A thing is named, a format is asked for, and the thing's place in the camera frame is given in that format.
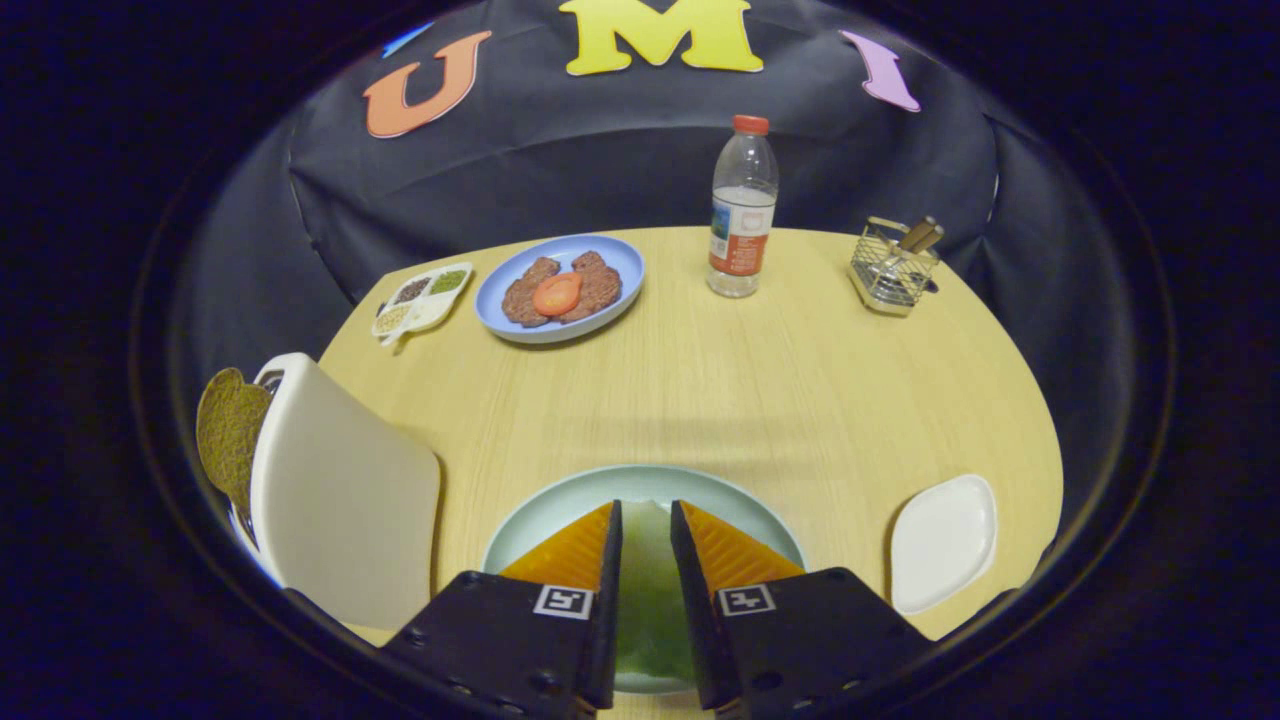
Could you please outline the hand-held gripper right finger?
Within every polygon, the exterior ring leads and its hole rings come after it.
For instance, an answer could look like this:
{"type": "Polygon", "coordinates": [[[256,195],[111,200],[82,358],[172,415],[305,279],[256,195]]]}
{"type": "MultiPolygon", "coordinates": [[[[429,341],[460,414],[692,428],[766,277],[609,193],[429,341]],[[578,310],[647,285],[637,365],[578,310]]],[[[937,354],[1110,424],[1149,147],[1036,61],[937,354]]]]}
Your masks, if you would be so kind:
{"type": "Polygon", "coordinates": [[[669,541],[700,703],[718,716],[864,716],[933,644],[845,568],[805,571],[686,501],[669,541]]]}

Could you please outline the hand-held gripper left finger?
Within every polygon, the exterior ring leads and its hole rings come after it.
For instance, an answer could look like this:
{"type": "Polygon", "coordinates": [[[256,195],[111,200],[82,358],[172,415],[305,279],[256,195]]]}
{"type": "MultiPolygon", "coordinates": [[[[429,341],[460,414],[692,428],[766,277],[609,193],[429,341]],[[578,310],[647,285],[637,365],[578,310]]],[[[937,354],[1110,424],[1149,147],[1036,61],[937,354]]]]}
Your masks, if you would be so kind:
{"type": "Polygon", "coordinates": [[[614,698],[623,512],[603,503],[521,559],[463,571],[380,651],[447,719],[593,719],[614,698]]]}

